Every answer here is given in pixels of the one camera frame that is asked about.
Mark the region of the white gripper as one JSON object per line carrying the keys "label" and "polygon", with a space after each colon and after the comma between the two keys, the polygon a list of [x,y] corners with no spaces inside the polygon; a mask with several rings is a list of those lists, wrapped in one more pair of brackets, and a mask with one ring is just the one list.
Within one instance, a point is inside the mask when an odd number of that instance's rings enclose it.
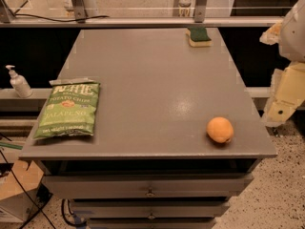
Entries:
{"label": "white gripper", "polygon": [[284,124],[305,101],[305,0],[298,0],[286,14],[264,31],[259,41],[279,45],[281,56],[292,62],[284,70],[275,69],[270,97],[264,107],[262,122],[267,127]]}

